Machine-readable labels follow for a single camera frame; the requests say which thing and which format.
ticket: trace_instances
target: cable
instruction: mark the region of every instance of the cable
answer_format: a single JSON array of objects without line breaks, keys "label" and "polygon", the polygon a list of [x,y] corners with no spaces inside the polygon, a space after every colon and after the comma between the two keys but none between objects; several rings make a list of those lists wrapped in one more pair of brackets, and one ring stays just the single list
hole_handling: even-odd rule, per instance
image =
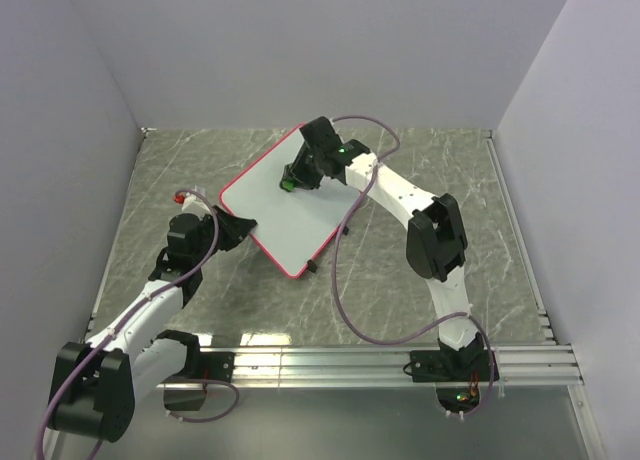
[{"label": "cable", "polygon": [[[351,220],[351,218],[353,217],[355,212],[358,210],[358,208],[360,208],[360,205],[362,204],[364,199],[367,197],[367,194],[373,188],[373,185],[376,183],[376,180],[378,179],[378,169],[379,169],[379,166],[380,166],[380,162],[382,160],[384,160],[385,158],[387,158],[392,153],[395,153],[400,149],[400,137],[398,137],[398,134],[396,132],[394,132],[391,129],[391,127],[389,127],[388,125],[384,124],[380,120],[377,120],[377,119],[375,119],[373,117],[368,117],[366,115],[343,115],[343,116],[334,118],[333,122],[337,123],[337,122],[340,122],[342,120],[366,120],[366,121],[369,121],[369,122],[373,122],[376,125],[382,127],[389,135],[391,135],[391,137],[395,140],[395,146],[393,146],[392,148],[390,148],[386,152],[383,152],[378,157],[378,161],[374,164],[373,170],[371,171],[371,180],[369,181],[369,183],[367,184],[365,189],[360,193],[360,195],[358,196],[356,201],[353,202],[353,205],[349,208],[349,210],[347,210],[347,213],[345,214],[344,218],[342,219],[342,222],[340,223],[340,226],[338,227],[338,230],[337,230],[338,232],[343,232],[344,231],[345,227],[347,226],[347,223],[349,223],[349,221]],[[424,335],[425,333],[427,333],[429,330],[437,327],[438,325],[440,325],[443,322],[446,322],[447,320],[451,320],[452,318],[458,318],[458,317],[468,318],[469,320],[471,320],[474,323],[474,325],[476,326],[476,328],[480,332],[480,335],[482,336],[482,339],[485,342],[487,350],[489,351],[490,375],[489,375],[489,385],[488,385],[487,394],[486,394],[486,396],[484,398],[482,398],[480,400],[480,403],[478,404],[478,406],[476,408],[474,408],[472,411],[467,413],[467,416],[469,416],[471,414],[474,414],[476,411],[478,411],[480,409],[480,407],[482,407],[486,403],[486,400],[489,398],[491,389],[493,388],[493,382],[494,382],[493,353],[492,353],[492,350],[491,350],[491,345],[489,344],[489,337],[485,333],[485,331],[482,328],[482,325],[480,324],[480,322],[478,322],[472,315],[470,315],[468,313],[465,313],[465,312],[454,312],[454,313],[450,313],[448,315],[445,315],[444,317],[441,317],[441,318],[437,319],[434,322],[431,322],[427,326],[421,328],[420,330],[418,330],[415,333],[412,333],[411,335],[407,335],[406,337],[402,337],[402,338],[399,338],[399,339],[396,339],[396,340],[378,340],[378,339],[375,339],[373,337],[370,337],[370,336],[362,333],[360,330],[358,330],[358,327],[356,327],[353,324],[353,322],[349,319],[349,316],[347,315],[347,312],[345,311],[344,306],[342,304],[342,300],[340,298],[340,292],[338,290],[338,252],[340,250],[340,241],[342,240],[342,237],[343,237],[343,235],[336,235],[335,248],[333,250],[333,257],[332,257],[332,264],[331,264],[331,292],[333,293],[333,299],[334,299],[334,303],[336,305],[336,308],[338,309],[338,313],[340,314],[340,317],[342,318],[344,323],[347,325],[347,327],[349,327],[349,330],[351,330],[354,335],[356,335],[358,338],[364,340],[365,342],[373,343],[374,345],[393,346],[393,345],[400,345],[400,344],[409,342],[409,341],[411,341],[411,340],[413,340],[415,338],[418,338],[419,336]]]},{"label": "cable", "polygon": [[[166,284],[166,285],[154,290],[149,295],[147,295],[146,297],[141,299],[138,303],[136,303],[133,307],[131,307],[131,309],[126,313],[126,315],[124,315],[122,317],[122,319],[115,325],[115,327],[113,327],[113,330],[109,333],[109,335],[107,335],[104,338],[104,340],[102,340],[98,345],[94,346],[93,350],[91,350],[91,352],[89,352],[89,354],[78,364],[78,366],[73,369],[73,371],[67,377],[67,379],[64,382],[62,382],[62,385],[60,385],[60,388],[58,389],[58,391],[51,398],[51,401],[49,402],[49,405],[47,406],[47,409],[45,411],[44,419],[42,420],[42,423],[40,424],[40,427],[38,428],[38,436],[37,436],[37,440],[36,440],[36,458],[37,458],[37,460],[45,460],[44,451],[43,451],[44,435],[45,435],[45,432],[46,432],[46,429],[47,429],[47,425],[49,424],[49,420],[51,419],[51,416],[53,415],[53,412],[57,408],[58,403],[60,403],[60,399],[62,398],[64,393],[71,386],[71,384],[75,381],[75,379],[78,378],[78,376],[80,376],[80,374],[82,373],[84,368],[107,345],[109,345],[113,340],[115,340],[117,334],[123,329],[123,327],[127,324],[127,322],[144,305],[146,305],[148,302],[152,301],[158,295],[166,292],[167,290],[172,289],[173,287],[177,286],[178,284],[182,283],[183,281],[185,281],[186,279],[191,277],[194,273],[196,273],[198,270],[200,270],[200,268],[202,268],[202,266],[205,264],[205,262],[207,260],[209,260],[211,255],[213,255],[213,252],[215,251],[216,245],[218,243],[218,236],[219,236],[219,233],[220,233],[220,226],[218,224],[218,217],[216,216],[216,212],[213,209],[213,206],[209,203],[209,201],[206,199],[206,197],[204,195],[202,195],[201,193],[199,193],[199,192],[197,192],[195,190],[191,190],[190,188],[181,188],[180,190],[178,190],[176,192],[176,195],[181,194],[181,193],[190,193],[191,195],[195,195],[196,197],[198,197],[202,201],[202,203],[204,203],[204,205],[207,207],[207,209],[211,213],[211,217],[213,218],[214,233],[213,233],[213,241],[211,242],[211,246],[209,247],[209,250],[207,251],[205,256],[202,258],[202,260],[200,260],[200,262],[195,267],[193,267],[191,270],[189,270],[187,273],[185,273],[181,277],[177,278],[173,282],[168,283],[168,284]],[[102,444],[102,441],[98,441],[96,443],[96,446],[91,451],[91,454],[88,457],[88,460],[92,460],[96,456],[96,454],[98,453],[98,449],[100,448],[101,444]]]},{"label": "cable", "polygon": [[189,379],[184,379],[183,381],[185,381],[185,382],[206,383],[207,385],[222,385],[224,387],[230,388],[233,391],[233,393],[235,394],[235,398],[234,398],[233,403],[231,404],[231,406],[229,408],[227,408],[224,412],[219,413],[218,415],[214,415],[213,417],[208,417],[208,418],[183,417],[182,415],[178,415],[175,412],[171,412],[171,411],[167,410],[167,414],[170,417],[176,418],[180,422],[185,422],[185,423],[209,423],[209,422],[213,422],[215,420],[219,420],[219,419],[229,415],[233,411],[233,409],[236,408],[236,405],[238,405],[238,402],[240,401],[240,390],[238,390],[238,387],[236,387],[232,383],[224,382],[222,380],[211,380],[211,379],[208,379],[208,378],[205,378],[205,379],[202,379],[202,380],[193,380],[193,379],[189,378]]}]

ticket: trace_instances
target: red object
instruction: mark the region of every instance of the red object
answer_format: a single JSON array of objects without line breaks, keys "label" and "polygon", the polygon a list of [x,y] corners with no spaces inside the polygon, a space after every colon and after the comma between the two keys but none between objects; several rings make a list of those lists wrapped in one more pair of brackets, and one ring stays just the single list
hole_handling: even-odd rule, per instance
[{"label": "red object", "polygon": [[[220,203],[222,204],[222,206],[224,207],[224,209],[229,212],[231,215],[235,215],[231,209],[224,203],[224,200],[222,199],[222,196],[224,194],[224,192],[234,183],[236,183],[238,181],[238,179],[240,177],[242,177],[245,173],[247,173],[249,170],[251,170],[251,168],[258,163],[260,160],[262,160],[263,157],[265,157],[271,150],[273,150],[274,148],[276,148],[278,146],[278,144],[280,144],[281,142],[283,142],[289,135],[291,135],[293,132],[295,132],[296,130],[298,130],[300,127],[302,127],[304,125],[304,123],[301,123],[299,125],[296,125],[296,127],[294,127],[293,130],[291,130],[289,133],[287,133],[284,137],[282,137],[280,140],[278,140],[275,144],[273,144],[271,146],[271,148],[269,148],[266,152],[264,152],[262,155],[260,155],[260,157],[258,157],[256,159],[256,161],[254,161],[251,165],[249,165],[247,168],[245,168],[240,175],[238,175],[236,178],[234,178],[231,183],[229,183],[228,185],[226,185],[222,190],[220,190],[220,194],[218,195],[218,200],[220,201]],[[324,242],[324,244],[318,249],[318,251],[316,253],[314,253],[311,257],[311,260],[315,260],[315,258],[320,254],[320,252],[322,250],[324,250],[324,248],[329,244],[329,242],[333,239],[333,237],[336,236],[336,233],[338,233],[338,229],[340,228],[340,225],[338,225],[336,227],[336,229],[333,231],[333,233],[331,235],[329,235],[329,238],[327,238],[327,241]],[[276,266],[280,269],[280,271],[282,273],[284,273],[287,277],[289,278],[300,278],[300,276],[305,272],[305,270],[307,269],[307,265],[305,265],[304,267],[302,267],[302,270],[300,270],[297,273],[294,274],[290,274],[289,272],[287,272],[282,265],[280,265],[277,260],[275,258],[273,258],[273,256],[269,253],[269,251],[264,248],[264,246],[256,239],[256,237],[254,237],[252,234],[249,234],[249,236],[251,237],[251,239],[256,242],[256,245],[258,245],[258,247],[260,247],[260,249],[267,254],[267,257],[269,257],[273,263],[276,264]]]}]

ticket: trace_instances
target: red edge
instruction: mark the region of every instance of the red edge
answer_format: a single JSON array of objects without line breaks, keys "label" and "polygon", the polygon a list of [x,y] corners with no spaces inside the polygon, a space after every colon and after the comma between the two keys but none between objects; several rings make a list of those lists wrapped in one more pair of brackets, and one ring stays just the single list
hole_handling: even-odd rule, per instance
[{"label": "red edge", "polygon": [[[233,185],[234,183],[236,183],[245,173],[247,173],[249,170],[251,170],[253,168],[253,166],[258,163],[260,160],[262,160],[271,150],[273,150],[274,148],[276,148],[278,145],[280,145],[280,143],[282,143],[284,140],[287,139],[287,137],[289,135],[291,135],[293,132],[295,132],[296,130],[298,130],[302,125],[304,125],[304,123],[300,123],[299,125],[296,125],[290,132],[288,132],[284,137],[282,137],[280,140],[278,140],[276,143],[273,144],[273,146],[271,148],[269,148],[266,152],[264,152],[262,155],[260,155],[251,165],[249,165],[247,168],[245,168],[240,175],[238,175],[236,178],[234,178],[233,180],[231,180],[231,182],[229,184],[227,184],[222,190],[220,190],[220,194],[218,195],[218,200],[219,202],[222,204],[222,206],[224,207],[224,209],[229,212],[231,215],[235,215],[235,213],[233,213],[231,211],[231,209],[227,206],[226,203],[224,203],[224,199],[222,198],[224,195],[224,192],[226,192],[231,185]],[[333,233],[331,235],[329,235],[329,238],[327,238],[327,241],[324,242],[322,244],[322,246],[316,251],[316,253],[314,253],[311,256],[311,260],[315,260],[315,258],[320,254],[320,252],[322,250],[324,250],[324,248],[329,244],[329,242],[331,241],[331,239],[333,237],[335,237],[336,233],[338,232],[338,229],[340,228],[340,225],[338,225],[336,227],[336,229],[333,231]],[[302,267],[302,270],[300,270],[298,273],[296,273],[295,275],[290,274],[289,272],[287,272],[284,267],[282,265],[280,265],[280,263],[278,263],[278,261],[273,258],[273,256],[269,253],[269,251],[264,247],[264,245],[262,245],[257,239],[256,237],[250,233],[249,236],[253,239],[254,242],[256,242],[256,244],[260,247],[260,249],[267,254],[267,257],[269,257],[273,263],[275,263],[278,268],[280,269],[280,271],[282,273],[284,273],[287,277],[289,278],[300,278],[300,276],[305,272],[305,270],[307,269],[307,265],[305,265],[304,267]]]}]

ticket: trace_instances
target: white wall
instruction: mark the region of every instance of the white wall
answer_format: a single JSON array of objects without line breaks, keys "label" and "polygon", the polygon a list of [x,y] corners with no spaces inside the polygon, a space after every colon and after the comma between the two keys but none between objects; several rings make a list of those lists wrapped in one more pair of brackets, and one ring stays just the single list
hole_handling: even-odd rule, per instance
[{"label": "white wall", "polygon": [[139,130],[70,0],[0,0],[0,458],[29,458],[79,338]]},{"label": "white wall", "polygon": [[568,0],[498,128],[554,327],[612,459],[640,456],[640,9]]},{"label": "white wall", "polygon": [[138,123],[494,128],[566,0],[72,0]]}]

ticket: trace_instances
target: gray marble surface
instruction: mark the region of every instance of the gray marble surface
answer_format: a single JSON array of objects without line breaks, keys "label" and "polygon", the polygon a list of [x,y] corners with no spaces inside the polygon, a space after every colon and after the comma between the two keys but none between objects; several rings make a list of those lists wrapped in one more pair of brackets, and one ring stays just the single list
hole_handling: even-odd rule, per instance
[{"label": "gray marble surface", "polygon": [[[179,187],[218,192],[287,130],[152,131],[134,171],[94,330],[106,326],[140,292],[165,244]],[[380,130],[342,129],[373,150],[391,139]],[[544,341],[537,306],[479,130],[400,129],[402,148],[386,162],[417,186],[451,193],[460,203],[469,248],[466,285],[472,311],[499,344]],[[395,339],[435,319],[429,291],[405,260],[403,227],[373,202],[352,220],[341,245],[338,279],[346,310],[361,330]],[[316,275],[285,277],[247,240],[219,252],[204,282],[169,328],[212,336],[216,346],[360,343],[345,327],[330,294],[330,252]],[[435,342],[430,332],[417,342]]]}]

